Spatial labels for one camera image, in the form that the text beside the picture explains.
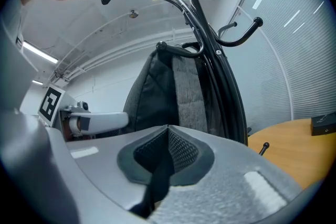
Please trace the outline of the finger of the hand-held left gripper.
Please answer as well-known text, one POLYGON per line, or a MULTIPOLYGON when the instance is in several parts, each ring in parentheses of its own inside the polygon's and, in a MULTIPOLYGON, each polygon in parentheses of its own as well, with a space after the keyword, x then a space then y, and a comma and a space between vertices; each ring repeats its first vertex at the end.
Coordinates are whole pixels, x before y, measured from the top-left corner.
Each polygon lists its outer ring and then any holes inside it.
POLYGON ((71 113, 69 128, 72 134, 92 136, 126 127, 129 116, 125 112, 71 113))

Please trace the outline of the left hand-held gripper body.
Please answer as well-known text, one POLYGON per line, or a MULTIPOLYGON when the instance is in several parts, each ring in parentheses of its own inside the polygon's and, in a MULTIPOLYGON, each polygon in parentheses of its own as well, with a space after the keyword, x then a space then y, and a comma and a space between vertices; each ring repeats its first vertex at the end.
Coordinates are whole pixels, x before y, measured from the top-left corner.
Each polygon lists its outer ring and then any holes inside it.
POLYGON ((86 102, 76 101, 65 90, 50 85, 43 97, 38 109, 38 115, 47 127, 58 129, 66 141, 73 141, 80 136, 80 131, 70 128, 70 120, 73 113, 88 113, 86 102))

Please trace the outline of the white ceiling pipes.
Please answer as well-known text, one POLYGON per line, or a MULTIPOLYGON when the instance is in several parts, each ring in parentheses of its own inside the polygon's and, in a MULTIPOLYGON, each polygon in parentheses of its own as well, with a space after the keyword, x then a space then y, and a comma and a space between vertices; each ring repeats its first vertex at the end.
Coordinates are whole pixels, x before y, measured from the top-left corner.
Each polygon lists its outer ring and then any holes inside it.
POLYGON ((143 49, 153 47, 157 41, 178 41, 182 39, 193 38, 194 35, 192 30, 189 28, 183 29, 172 29, 170 31, 162 32, 159 34, 148 35, 143 38, 135 39, 133 41, 127 42, 121 46, 114 47, 92 59, 85 62, 84 64, 75 67, 73 71, 68 74, 62 74, 58 76, 57 79, 64 79, 65 81, 71 81, 80 74, 87 72, 91 69, 99 67, 105 63, 115 60, 121 56, 137 52, 143 49))

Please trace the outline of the grey backpack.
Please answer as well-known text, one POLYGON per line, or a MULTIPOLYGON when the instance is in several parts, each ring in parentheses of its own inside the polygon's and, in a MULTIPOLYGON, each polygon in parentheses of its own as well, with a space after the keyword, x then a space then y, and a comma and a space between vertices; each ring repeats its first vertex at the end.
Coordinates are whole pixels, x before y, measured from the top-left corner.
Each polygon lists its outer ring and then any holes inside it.
POLYGON ((125 102, 129 123, 120 134, 176 125, 225 137, 220 109, 205 61, 153 51, 125 102))

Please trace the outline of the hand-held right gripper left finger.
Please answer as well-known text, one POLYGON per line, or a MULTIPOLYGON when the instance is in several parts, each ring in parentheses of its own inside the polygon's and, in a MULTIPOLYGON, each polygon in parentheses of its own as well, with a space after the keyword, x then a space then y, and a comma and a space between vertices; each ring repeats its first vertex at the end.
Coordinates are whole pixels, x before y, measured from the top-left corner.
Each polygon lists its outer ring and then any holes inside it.
POLYGON ((166 126, 135 133, 66 143, 49 128, 51 179, 48 220, 52 224, 168 224, 141 210, 149 201, 151 175, 133 158, 136 143, 167 131, 166 126))

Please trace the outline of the person's white shirt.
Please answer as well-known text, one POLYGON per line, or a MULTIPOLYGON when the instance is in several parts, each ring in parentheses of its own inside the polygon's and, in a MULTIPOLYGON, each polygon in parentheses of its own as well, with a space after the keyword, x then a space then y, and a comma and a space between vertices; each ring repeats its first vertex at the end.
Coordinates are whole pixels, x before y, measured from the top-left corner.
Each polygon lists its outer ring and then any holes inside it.
POLYGON ((7 0, 0 12, 0 111, 20 109, 37 73, 24 55, 21 26, 21 0, 7 0))

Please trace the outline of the small black box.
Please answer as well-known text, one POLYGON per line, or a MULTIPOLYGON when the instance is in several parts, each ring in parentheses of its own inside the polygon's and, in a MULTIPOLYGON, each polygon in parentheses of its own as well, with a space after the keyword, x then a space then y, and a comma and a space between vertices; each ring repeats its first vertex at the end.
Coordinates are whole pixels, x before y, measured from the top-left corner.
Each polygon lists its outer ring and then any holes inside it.
POLYGON ((311 135, 336 133, 336 112, 311 118, 311 135))

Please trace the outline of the round wooden table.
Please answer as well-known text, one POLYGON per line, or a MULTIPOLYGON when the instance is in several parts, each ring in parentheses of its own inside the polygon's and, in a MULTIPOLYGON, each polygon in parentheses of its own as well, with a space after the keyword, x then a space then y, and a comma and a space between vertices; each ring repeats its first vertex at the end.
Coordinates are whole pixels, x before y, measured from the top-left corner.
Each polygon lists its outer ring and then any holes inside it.
POLYGON ((312 136, 310 120, 299 119, 265 128, 248 138, 248 146, 288 173, 303 188, 326 177, 335 157, 336 133, 312 136))

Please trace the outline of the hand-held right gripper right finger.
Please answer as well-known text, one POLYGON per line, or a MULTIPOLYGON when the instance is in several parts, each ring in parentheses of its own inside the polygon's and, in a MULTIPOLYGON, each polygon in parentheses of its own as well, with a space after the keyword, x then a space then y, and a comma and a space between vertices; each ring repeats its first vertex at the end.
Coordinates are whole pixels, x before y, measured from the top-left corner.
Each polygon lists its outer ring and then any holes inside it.
POLYGON ((244 144, 178 127, 214 153, 209 172, 195 185, 170 187, 150 224, 289 223, 304 201, 302 187, 286 172, 244 144))

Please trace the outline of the black coat rack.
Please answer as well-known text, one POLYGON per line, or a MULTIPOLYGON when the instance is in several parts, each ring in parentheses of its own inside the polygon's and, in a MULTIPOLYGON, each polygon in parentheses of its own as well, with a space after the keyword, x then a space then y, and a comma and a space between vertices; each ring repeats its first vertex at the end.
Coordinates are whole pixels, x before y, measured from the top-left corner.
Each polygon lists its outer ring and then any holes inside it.
POLYGON ((248 144, 247 123, 240 91, 223 51, 224 47, 237 47, 246 42, 263 25, 256 17, 252 25, 235 41, 223 41, 208 23, 199 0, 163 0, 176 6, 192 29, 196 42, 171 46, 164 41, 156 44, 158 51, 167 51, 185 58, 201 58, 206 64, 218 101, 225 137, 248 144))

